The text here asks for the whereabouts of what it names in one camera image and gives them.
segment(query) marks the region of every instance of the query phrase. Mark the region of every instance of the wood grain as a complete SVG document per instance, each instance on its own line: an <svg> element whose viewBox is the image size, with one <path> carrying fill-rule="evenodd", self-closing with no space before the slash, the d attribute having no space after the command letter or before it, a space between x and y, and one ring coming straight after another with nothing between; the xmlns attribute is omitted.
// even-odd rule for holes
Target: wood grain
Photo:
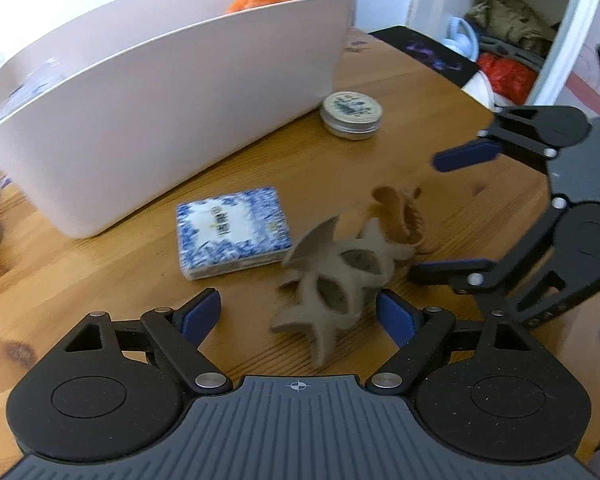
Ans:
<svg viewBox="0 0 600 480"><path fill-rule="evenodd" d="M274 186L292 235L343 212L342 232L368 214L379 184L420 186L418 199L437 246L429 259L499 258L544 208L544 178L509 159L439 174L433 152L465 142L490 121L487 110L451 83L368 36L344 53L337 86L375 97L384 107L381 130L350 142L324 130L312 112L216 164L103 234L65 238L16 186L0 195L0 474L20 456L4 417L11 388L76 322L93 310L113 319L180 305L206 286L222 295L222 319L203 352L233 380L243 374L314 374L307 342L269 333L269 319L292 304L279 290L277 264L198 282L178 268L174 210L179 202ZM479 317L469 297L447 287L417 288L401 269L392 288L417 306L440 304ZM587 388L593 417L579 457L600 437L600 295L542 327L538 335ZM395 346L371 311L338 340L318 373L356 373L364 380Z"/></svg>

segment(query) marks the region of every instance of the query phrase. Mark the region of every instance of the crosshair symbol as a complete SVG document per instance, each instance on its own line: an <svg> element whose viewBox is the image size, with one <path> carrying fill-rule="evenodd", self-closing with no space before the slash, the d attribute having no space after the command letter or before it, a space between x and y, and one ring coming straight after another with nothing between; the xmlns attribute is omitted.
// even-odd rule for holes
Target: crosshair symbol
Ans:
<svg viewBox="0 0 600 480"><path fill-rule="evenodd" d="M301 390L304 390L309 385L307 383L303 383L302 381L295 381L295 382L293 382L291 384L288 384L287 386L289 388L291 388L292 390L295 390L296 392L299 392Z"/></svg>

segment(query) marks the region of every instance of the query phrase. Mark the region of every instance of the white plastic bin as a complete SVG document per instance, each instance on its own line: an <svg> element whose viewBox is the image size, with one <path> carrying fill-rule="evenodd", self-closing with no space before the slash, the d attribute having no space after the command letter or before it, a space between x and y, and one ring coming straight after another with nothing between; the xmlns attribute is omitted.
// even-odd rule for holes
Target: white plastic bin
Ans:
<svg viewBox="0 0 600 480"><path fill-rule="evenodd" d="M0 104L49 58L66 77L0 121L0 165L63 233L97 234L333 91L353 0L232 1L115 0L1 67Z"/></svg>

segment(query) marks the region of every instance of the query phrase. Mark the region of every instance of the red plastic bag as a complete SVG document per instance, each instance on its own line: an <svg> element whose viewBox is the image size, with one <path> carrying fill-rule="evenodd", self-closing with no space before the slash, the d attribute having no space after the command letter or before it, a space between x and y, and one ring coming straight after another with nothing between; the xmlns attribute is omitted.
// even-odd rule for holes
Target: red plastic bag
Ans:
<svg viewBox="0 0 600 480"><path fill-rule="evenodd" d="M531 93L538 74L519 61L483 52L478 58L480 69L487 75L496 94L523 105Z"/></svg>

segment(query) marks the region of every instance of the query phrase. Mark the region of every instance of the gray ribbed panel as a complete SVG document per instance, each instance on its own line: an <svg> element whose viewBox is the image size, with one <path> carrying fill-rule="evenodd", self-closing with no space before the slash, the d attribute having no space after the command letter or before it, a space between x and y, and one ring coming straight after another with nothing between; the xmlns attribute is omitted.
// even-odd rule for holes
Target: gray ribbed panel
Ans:
<svg viewBox="0 0 600 480"><path fill-rule="evenodd" d="M6 480L593 480L571 457L526 467L457 455L433 440L397 397L354 376L246 377L198 399L176 430L136 455L99 465L27 456Z"/></svg>

